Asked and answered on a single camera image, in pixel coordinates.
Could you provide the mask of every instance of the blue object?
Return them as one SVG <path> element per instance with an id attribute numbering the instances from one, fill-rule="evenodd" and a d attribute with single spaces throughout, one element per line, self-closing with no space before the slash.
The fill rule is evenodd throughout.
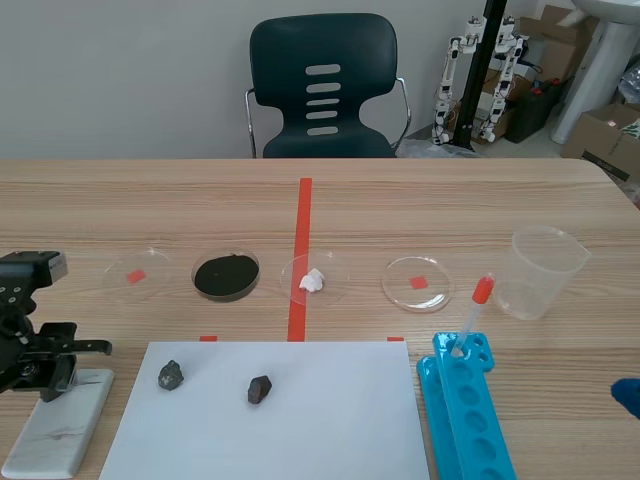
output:
<path id="1" fill-rule="evenodd" d="M 442 480 L 515 480 L 485 373 L 494 361 L 487 337 L 469 334 L 463 356 L 449 352 L 456 333 L 433 337 L 434 357 L 417 369 Z"/>
<path id="2" fill-rule="evenodd" d="M 611 395 L 631 415 L 640 419 L 640 379 L 623 378 L 611 385 Z"/>

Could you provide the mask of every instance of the black pole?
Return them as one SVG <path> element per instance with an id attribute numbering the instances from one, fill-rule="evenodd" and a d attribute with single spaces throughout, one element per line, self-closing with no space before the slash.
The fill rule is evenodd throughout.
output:
<path id="1" fill-rule="evenodd" d="M 473 119 L 476 116 L 482 86 L 493 57 L 493 49 L 496 47 L 496 38 L 498 37 L 506 6 L 507 0 L 487 0 L 484 7 L 484 18 L 487 19 L 487 24 L 484 28 L 482 43 L 478 46 L 476 53 L 473 54 L 467 84 L 464 87 L 464 95 L 460 102 L 456 130 L 453 133 L 453 144 L 458 147 L 471 150 Z"/>

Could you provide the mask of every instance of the pipette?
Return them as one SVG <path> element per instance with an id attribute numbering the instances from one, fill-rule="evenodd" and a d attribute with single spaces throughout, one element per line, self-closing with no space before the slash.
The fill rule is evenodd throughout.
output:
<path id="1" fill-rule="evenodd" d="M 469 314 L 467 323 L 464 324 L 464 327 L 456 337 L 456 343 L 451 349 L 451 355 L 453 355 L 454 357 L 462 357 L 464 355 L 462 349 L 464 342 L 467 341 L 467 337 L 469 336 L 469 333 L 473 329 L 473 326 L 475 325 L 476 320 L 480 315 L 480 312 L 482 311 L 482 306 L 487 303 L 487 300 L 489 300 L 491 291 L 493 290 L 493 286 L 495 285 L 495 283 L 496 279 L 492 273 L 485 275 L 478 281 L 476 289 L 473 292 L 473 296 L 471 297 L 473 300 L 471 313 Z"/>

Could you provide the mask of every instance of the black chair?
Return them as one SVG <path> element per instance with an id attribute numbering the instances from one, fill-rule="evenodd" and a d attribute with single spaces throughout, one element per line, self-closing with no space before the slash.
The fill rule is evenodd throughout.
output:
<path id="1" fill-rule="evenodd" d="M 284 127 L 265 158 L 395 157 L 411 123 L 404 80 L 396 78 L 396 34 L 369 13 L 305 15 L 260 23 L 251 34 L 254 88 L 245 94 L 253 157 L 256 145 L 249 96 L 282 111 Z M 389 145 L 360 121 L 360 107 L 400 82 L 407 123 Z"/>

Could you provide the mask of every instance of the red pipette bulb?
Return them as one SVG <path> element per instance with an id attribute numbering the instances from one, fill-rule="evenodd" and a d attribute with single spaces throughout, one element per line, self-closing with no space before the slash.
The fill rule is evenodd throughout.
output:
<path id="1" fill-rule="evenodd" d="M 478 305 L 484 305 L 489 300 L 493 286 L 496 284 L 496 279 L 490 275 L 482 277 L 476 285 L 476 291 L 473 292 L 473 301 Z"/>

